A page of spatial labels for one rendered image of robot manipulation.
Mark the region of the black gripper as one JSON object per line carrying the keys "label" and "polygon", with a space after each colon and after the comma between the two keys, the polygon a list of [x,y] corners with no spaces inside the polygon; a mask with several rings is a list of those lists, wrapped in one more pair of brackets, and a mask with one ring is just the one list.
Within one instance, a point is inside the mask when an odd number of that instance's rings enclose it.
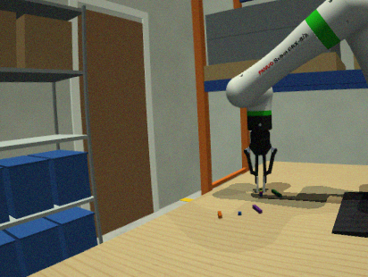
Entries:
{"label": "black gripper", "polygon": [[[268,142],[267,142],[268,141]],[[250,149],[255,155],[255,171],[250,160]],[[266,171],[266,154],[271,150],[271,160],[269,164],[269,169]],[[275,154],[277,153],[277,148],[272,147],[270,142],[270,132],[250,132],[250,145],[248,148],[244,149],[244,153],[247,156],[247,162],[250,174],[255,176],[256,193],[258,193],[258,156],[263,156],[263,193],[265,193],[266,176],[272,173],[272,166]]]}

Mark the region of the purple rod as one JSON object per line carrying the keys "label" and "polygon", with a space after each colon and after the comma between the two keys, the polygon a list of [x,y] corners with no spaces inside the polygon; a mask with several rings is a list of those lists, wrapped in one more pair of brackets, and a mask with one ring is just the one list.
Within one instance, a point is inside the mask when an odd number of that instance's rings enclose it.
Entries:
{"label": "purple rod", "polygon": [[256,210],[257,213],[259,213],[259,214],[262,214],[263,213],[263,210],[260,209],[258,206],[253,205],[253,208]]}

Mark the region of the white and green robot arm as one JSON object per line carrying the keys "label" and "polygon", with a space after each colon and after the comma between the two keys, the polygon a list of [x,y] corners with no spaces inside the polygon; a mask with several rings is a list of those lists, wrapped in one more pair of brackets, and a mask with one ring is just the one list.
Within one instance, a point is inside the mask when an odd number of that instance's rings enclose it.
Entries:
{"label": "white and green robot arm", "polygon": [[368,85],[368,0],[326,0],[267,56],[228,83],[230,103],[247,108],[247,129],[271,130],[272,86],[343,39]]}

